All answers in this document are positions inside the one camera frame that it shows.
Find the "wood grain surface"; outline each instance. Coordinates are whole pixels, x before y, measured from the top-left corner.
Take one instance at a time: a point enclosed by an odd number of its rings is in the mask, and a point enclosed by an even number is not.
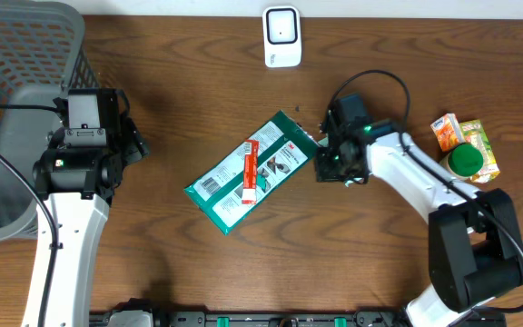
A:
[[[152,154],[125,171],[104,229],[92,309],[130,297],[210,311],[399,307],[429,284],[427,226],[382,181],[316,183],[310,163],[223,236],[183,187],[278,110],[320,138],[341,82],[380,68],[412,95],[409,131],[442,154],[429,124],[481,119],[523,234],[523,22],[303,19],[295,68],[263,64],[257,18],[88,16],[85,50],[104,86],[122,87]],[[385,76],[352,84],[377,118],[402,115]],[[35,242],[0,243],[0,326],[21,322]],[[523,287],[497,301],[523,302]],[[509,315],[523,326],[523,313]]]

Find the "laundry basket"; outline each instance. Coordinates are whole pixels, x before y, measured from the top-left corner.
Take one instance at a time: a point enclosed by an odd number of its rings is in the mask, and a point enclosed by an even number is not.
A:
[[[69,88],[97,87],[84,50],[84,20],[69,5],[0,0],[0,104],[54,106]],[[60,127],[57,115],[0,109],[0,154],[34,183],[35,161]],[[36,237],[35,201],[0,164],[0,241]]]

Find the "white wall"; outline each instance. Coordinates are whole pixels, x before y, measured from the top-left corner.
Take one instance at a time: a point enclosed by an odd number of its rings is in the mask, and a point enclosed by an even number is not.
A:
[[[260,16],[269,5],[294,5],[311,17],[523,19],[523,0],[55,0],[82,14]]]

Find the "green jar lid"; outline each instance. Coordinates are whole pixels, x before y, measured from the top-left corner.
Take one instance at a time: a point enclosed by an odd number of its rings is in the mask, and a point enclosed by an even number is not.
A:
[[[461,144],[449,154],[448,164],[453,173],[469,177],[483,166],[483,155],[473,145]]]

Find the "red and white box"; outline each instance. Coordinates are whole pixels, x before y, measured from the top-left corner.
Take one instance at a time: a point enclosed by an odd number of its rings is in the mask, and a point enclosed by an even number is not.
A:
[[[258,149],[260,143],[245,140],[245,166],[243,167],[242,204],[256,204],[255,183],[258,178]]]

